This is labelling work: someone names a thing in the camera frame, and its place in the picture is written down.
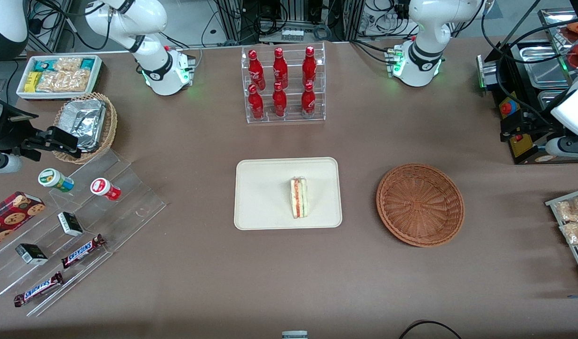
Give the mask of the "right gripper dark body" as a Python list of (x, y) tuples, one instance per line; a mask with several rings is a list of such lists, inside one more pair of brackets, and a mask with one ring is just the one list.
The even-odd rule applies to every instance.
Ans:
[(38, 117), (0, 99), (0, 174), (18, 172), (23, 158), (39, 161), (37, 150), (24, 148), (24, 143), (36, 136), (30, 120)]

